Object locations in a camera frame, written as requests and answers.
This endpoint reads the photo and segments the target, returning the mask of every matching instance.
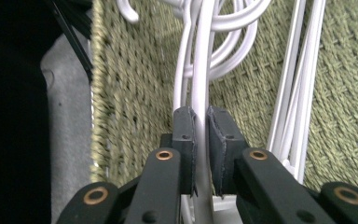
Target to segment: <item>green woven surface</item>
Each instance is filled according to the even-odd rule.
[[[115,0],[94,1],[92,181],[121,186],[141,173],[147,153],[172,129],[172,84],[181,22],[157,1],[132,1],[139,24]],[[293,1],[272,1],[253,49],[210,86],[252,147],[267,143]],[[312,104],[305,184],[358,186],[358,1],[328,1]]]

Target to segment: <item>black fabric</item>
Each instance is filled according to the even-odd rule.
[[[48,99],[39,63],[60,33],[44,2],[0,0],[0,223],[50,222]]]

